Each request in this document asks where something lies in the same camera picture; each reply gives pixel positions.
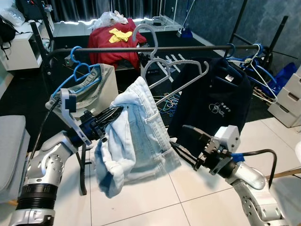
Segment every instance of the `clothes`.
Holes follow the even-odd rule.
[[[214,136],[221,126],[234,125],[241,132],[248,113],[252,97],[252,87],[247,75],[238,68],[242,78],[234,77],[232,83],[237,87],[216,79],[216,76],[225,79],[229,74],[219,67],[225,59],[195,58],[201,64],[209,63],[209,72],[189,85],[182,91],[176,112],[168,128],[170,136],[177,137],[177,143],[184,146],[192,155],[198,157],[200,149],[197,141],[182,130],[182,125],[195,126],[211,136]],[[186,65],[179,76],[174,80],[173,90],[198,76],[195,65]]]
[[[119,94],[111,107],[124,106],[106,130],[108,141],[95,150],[100,189],[111,198],[124,184],[156,179],[180,166],[163,121],[142,77]]]
[[[132,36],[132,32],[123,33],[116,28],[113,28],[109,31],[109,33],[113,34],[109,39],[110,43],[118,42],[118,41],[127,41],[129,37]]]
[[[109,39],[112,34],[109,33],[112,28],[116,28],[124,33],[133,32],[135,29],[135,24],[132,19],[128,19],[128,24],[117,23],[111,27],[101,27],[97,28],[90,34],[88,48],[114,48],[114,47],[133,47],[135,48],[138,43],[145,43],[146,38],[143,37],[139,32],[136,35],[136,41],[129,38],[127,42],[119,41],[115,43],[110,43]],[[133,67],[139,70],[139,58],[138,54],[131,53],[91,53],[90,60],[91,63],[104,63],[108,65],[113,65],[117,68],[117,63],[119,60],[125,59],[129,61]]]
[[[81,84],[68,88],[68,90],[77,91],[88,84],[91,84],[97,78],[102,78],[100,82],[97,82],[82,92],[76,94],[76,112],[71,113],[71,115],[78,120],[80,116],[84,114],[85,110],[91,111],[94,115],[99,114],[103,110],[107,109],[110,106],[110,103],[118,95],[114,67],[105,64],[99,65],[100,67],[94,67],[91,70],[91,73]],[[51,96],[49,101],[45,104],[45,107],[50,109],[59,97],[60,92],[58,92],[54,98]],[[60,103],[53,109],[53,112],[56,113],[56,115],[68,125],[68,123],[62,117]]]

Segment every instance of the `dark curtain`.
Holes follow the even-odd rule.
[[[103,12],[117,10],[127,18],[152,18],[159,15],[160,0],[48,0],[55,22],[90,21]]]
[[[110,11],[111,0],[48,0],[52,5],[55,22],[90,21]]]

